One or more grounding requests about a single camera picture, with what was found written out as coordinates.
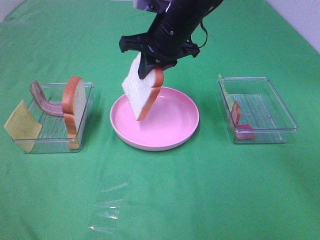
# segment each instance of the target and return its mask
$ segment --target clear plastic container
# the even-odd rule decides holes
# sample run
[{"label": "clear plastic container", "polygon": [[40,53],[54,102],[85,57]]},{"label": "clear plastic container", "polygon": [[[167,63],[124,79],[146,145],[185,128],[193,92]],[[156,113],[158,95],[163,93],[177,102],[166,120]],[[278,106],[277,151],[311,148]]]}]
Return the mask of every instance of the clear plastic container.
[{"label": "clear plastic container", "polygon": [[[298,130],[296,121],[268,78],[225,77],[218,79],[218,88],[220,106],[235,144],[286,143]],[[232,118],[227,99],[240,105],[238,124]]]},{"label": "clear plastic container", "polygon": [[[41,85],[41,88],[46,98],[52,103],[60,103],[66,83],[49,83]],[[13,139],[15,143],[34,143],[33,148],[29,154],[39,153],[73,153],[78,152],[82,148],[82,136],[86,124],[87,117],[89,116],[93,104],[93,90],[94,84],[91,82],[85,82],[85,95],[86,105],[83,111],[82,119],[79,125],[78,133],[73,138],[68,138],[68,132],[65,125],[64,118],[61,116],[53,116],[42,111],[35,100],[32,99],[28,106],[28,110],[33,118],[40,124],[42,124],[41,132],[37,138],[32,139]],[[69,148],[69,143],[78,141],[79,148]]]}]

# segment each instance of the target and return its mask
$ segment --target green table cover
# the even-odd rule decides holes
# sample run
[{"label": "green table cover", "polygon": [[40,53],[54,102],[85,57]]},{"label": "green table cover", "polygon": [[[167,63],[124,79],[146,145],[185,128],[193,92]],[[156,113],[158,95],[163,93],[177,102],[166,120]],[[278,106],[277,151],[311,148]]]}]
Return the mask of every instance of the green table cover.
[{"label": "green table cover", "polygon": [[[77,153],[24,154],[1,127],[0,239],[320,239],[319,53],[265,1],[224,0],[204,19],[198,57],[164,72],[164,86],[198,106],[196,132],[143,151],[118,138],[109,114],[137,54],[121,53],[119,39],[154,17],[128,1],[27,0],[0,24],[2,126],[31,101],[33,80],[95,84]],[[218,74],[268,77],[299,125],[294,140],[233,144]],[[98,219],[103,203],[114,217]]]}]

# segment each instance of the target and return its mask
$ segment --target yellow cheese slice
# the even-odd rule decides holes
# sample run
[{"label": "yellow cheese slice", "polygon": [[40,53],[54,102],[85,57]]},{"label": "yellow cheese slice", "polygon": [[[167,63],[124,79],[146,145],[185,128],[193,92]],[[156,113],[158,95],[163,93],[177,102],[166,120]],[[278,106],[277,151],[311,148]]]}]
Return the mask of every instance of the yellow cheese slice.
[{"label": "yellow cheese slice", "polygon": [[[12,139],[36,139],[42,125],[38,123],[28,111],[25,100],[22,100],[6,121],[4,128]],[[34,147],[34,142],[18,143],[27,153]]]}]

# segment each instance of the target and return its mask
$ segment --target toy bread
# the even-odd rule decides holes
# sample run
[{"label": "toy bread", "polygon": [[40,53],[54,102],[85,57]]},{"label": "toy bread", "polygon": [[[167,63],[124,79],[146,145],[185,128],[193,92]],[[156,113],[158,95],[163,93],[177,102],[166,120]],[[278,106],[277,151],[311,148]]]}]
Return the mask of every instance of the toy bread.
[{"label": "toy bread", "polygon": [[139,52],[132,62],[128,76],[122,83],[122,88],[137,121],[142,121],[147,116],[165,78],[163,69],[156,67],[144,79],[140,79],[138,75],[140,58],[141,53]]},{"label": "toy bread", "polygon": [[[86,101],[86,89],[83,79],[79,76],[72,76],[66,84],[62,96],[62,111],[68,138],[77,136]],[[70,142],[69,147],[78,149],[78,140]]]}]

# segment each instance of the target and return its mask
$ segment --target plastic plate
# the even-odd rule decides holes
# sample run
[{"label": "plastic plate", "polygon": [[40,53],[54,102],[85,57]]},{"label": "plastic plate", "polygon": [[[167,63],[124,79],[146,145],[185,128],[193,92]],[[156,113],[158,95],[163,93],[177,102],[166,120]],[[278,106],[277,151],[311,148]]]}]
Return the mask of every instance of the plastic plate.
[{"label": "plastic plate", "polygon": [[163,86],[144,120],[136,121],[126,95],[122,95],[111,108],[110,121],[125,143],[142,150],[164,151],[192,136],[199,123],[199,111],[186,94]]}]

